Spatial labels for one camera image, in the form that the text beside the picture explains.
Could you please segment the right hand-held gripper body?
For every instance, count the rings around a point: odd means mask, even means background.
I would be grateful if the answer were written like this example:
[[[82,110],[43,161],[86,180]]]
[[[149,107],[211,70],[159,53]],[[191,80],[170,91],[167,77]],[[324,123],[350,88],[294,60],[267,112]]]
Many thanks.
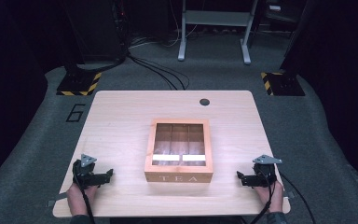
[[[254,159],[254,172],[255,175],[252,178],[252,187],[269,187],[277,180],[275,165],[281,164],[281,159],[276,159],[268,155],[261,155]]]

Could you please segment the black tape floor numeral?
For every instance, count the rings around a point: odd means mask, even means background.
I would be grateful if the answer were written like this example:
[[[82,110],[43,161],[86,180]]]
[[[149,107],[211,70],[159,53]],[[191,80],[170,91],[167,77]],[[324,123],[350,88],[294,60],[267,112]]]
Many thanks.
[[[66,118],[66,122],[79,122],[83,116],[85,106],[85,104],[74,104]]]

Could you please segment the person's right hand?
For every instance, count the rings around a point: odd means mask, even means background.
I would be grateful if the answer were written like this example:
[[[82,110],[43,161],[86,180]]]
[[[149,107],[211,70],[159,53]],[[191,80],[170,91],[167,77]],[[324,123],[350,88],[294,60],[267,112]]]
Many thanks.
[[[282,212],[283,205],[283,186],[279,181],[271,185],[271,189],[263,187],[254,187],[261,203],[270,203],[268,211],[270,213]]]

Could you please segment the black base hazard striped edge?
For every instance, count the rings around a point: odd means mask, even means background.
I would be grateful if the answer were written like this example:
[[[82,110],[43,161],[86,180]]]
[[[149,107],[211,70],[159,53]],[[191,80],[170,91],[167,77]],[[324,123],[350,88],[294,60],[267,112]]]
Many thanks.
[[[304,96],[296,77],[289,77],[283,73],[266,73],[261,74],[264,87],[268,95],[271,96]]]
[[[76,75],[66,74],[56,90],[57,95],[87,96],[95,91],[101,73],[83,72]]]

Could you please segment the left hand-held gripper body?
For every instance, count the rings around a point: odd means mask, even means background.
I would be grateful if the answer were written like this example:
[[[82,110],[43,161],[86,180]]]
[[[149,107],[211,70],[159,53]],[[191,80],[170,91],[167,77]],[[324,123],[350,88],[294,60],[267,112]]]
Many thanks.
[[[89,186],[97,186],[99,179],[105,179],[105,174],[94,174],[96,159],[82,154],[81,157],[73,163],[72,173],[73,181],[82,189]]]

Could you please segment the person's left hand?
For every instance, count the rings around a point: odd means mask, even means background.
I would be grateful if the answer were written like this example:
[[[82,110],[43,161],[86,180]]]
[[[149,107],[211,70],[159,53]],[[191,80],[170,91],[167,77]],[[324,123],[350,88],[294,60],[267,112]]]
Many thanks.
[[[90,204],[93,204],[97,189],[97,186],[91,186],[84,190]],[[73,183],[66,191],[66,195],[68,206],[73,217],[78,215],[88,215],[88,208],[83,198],[83,193],[77,184]]]

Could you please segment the dark cabinet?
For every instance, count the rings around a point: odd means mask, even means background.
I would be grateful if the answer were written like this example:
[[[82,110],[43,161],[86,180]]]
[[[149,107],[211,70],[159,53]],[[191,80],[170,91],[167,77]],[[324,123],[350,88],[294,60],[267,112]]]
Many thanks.
[[[123,58],[114,0],[63,0],[63,5],[85,63]]]

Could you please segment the wooden tea box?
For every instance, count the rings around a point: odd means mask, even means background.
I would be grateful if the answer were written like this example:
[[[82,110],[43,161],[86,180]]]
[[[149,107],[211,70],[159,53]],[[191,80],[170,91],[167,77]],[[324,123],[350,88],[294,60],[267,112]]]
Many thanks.
[[[147,182],[210,183],[213,153],[207,119],[154,119],[145,157]]]

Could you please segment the white metal stand frame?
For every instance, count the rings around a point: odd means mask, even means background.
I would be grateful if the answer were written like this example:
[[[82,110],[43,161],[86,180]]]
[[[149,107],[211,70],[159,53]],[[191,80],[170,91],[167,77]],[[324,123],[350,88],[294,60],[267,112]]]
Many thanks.
[[[251,3],[252,7],[249,12],[204,11],[187,9],[186,0],[182,0],[182,33],[177,57],[178,61],[182,62],[186,57],[186,26],[188,24],[219,25],[245,28],[245,34],[240,40],[240,44],[243,62],[246,65],[249,65],[251,63],[251,58],[248,47],[248,39],[252,30],[258,0],[251,0]]]

